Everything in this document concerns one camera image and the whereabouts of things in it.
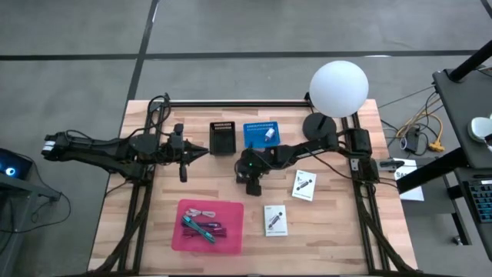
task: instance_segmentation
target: gray floor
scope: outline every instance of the gray floor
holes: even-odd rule
[[[150,5],[151,0],[0,0],[0,55],[137,53]],[[473,50],[492,38],[491,26],[479,0],[162,0],[148,52]],[[428,87],[432,72],[465,58],[146,61],[135,98],[162,92],[176,99],[301,98],[321,65],[345,59],[362,67],[370,98],[384,104]],[[0,147],[34,158],[45,181],[62,190],[73,208],[67,222],[26,235],[16,276],[85,271],[108,174],[77,162],[46,162],[41,146],[46,134],[67,128],[115,137],[134,67],[135,61],[0,62]],[[382,108],[381,117],[402,125],[429,93]],[[442,142],[450,151],[457,140],[445,111],[437,114],[444,119]],[[431,126],[437,129],[435,122]],[[391,155],[406,156],[396,145]],[[460,205],[472,246],[450,242],[456,235],[450,215],[407,218],[419,268],[489,275],[492,263]],[[40,221],[66,212],[60,202]]]

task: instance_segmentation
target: white paper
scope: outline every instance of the white paper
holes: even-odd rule
[[[413,170],[417,169],[417,164],[415,163],[415,160],[409,160],[409,159],[396,159],[394,158],[395,161],[402,161],[405,163],[404,166],[401,166],[399,169],[397,169],[396,172],[394,172],[394,179],[398,180],[405,176],[406,174],[412,172]],[[413,201],[423,201],[424,200],[424,193],[422,192],[422,188],[416,187],[415,189],[409,190],[408,192],[405,192],[403,194],[400,194],[400,199],[401,200],[413,200]]]
[[[266,236],[288,235],[285,205],[266,205],[264,207],[264,230]]]
[[[303,200],[313,201],[316,174],[298,170],[295,175],[292,196]]]

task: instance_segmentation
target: wooden table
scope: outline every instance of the wooden table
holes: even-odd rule
[[[145,120],[147,101],[130,101],[121,136],[125,137]],[[209,146],[209,123],[236,122],[237,153],[229,157],[206,155],[188,167],[188,182],[181,183],[178,165],[159,166],[152,191],[141,274],[205,275],[327,275],[367,274],[361,230],[350,180],[341,178],[316,159],[302,159],[281,171],[271,171],[260,180],[261,197],[246,195],[245,185],[235,182],[234,162],[244,149],[242,125],[249,122],[277,121],[281,143],[305,142],[301,131],[309,108],[173,108],[165,122],[165,132],[174,124],[184,123],[184,136],[196,145]],[[358,112],[361,127],[370,131],[375,159],[388,157],[376,102],[367,100]],[[336,120],[341,130],[341,121]],[[337,153],[320,158],[338,171],[350,175],[347,159]],[[297,169],[317,174],[314,201],[291,197]],[[121,176],[112,176],[108,189],[121,184]],[[131,185],[113,191],[101,211],[89,269],[97,268],[111,253],[123,235]],[[237,256],[176,252],[171,238],[180,199],[226,200],[244,203],[242,254]],[[398,192],[388,185],[377,186],[377,203],[383,231],[405,262],[417,268],[414,251]],[[265,237],[264,205],[286,205],[286,237]],[[381,268],[374,237],[371,244],[377,268]],[[128,264],[133,259],[130,247]]]

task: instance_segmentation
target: lamp shade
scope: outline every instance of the lamp shade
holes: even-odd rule
[[[329,62],[311,80],[309,95],[322,114],[342,118],[354,114],[367,98],[369,83],[361,68],[346,61]]]

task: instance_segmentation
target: keyboard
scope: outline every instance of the keyboard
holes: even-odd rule
[[[468,190],[475,203],[475,215],[481,223],[492,222],[492,180],[468,182]]]

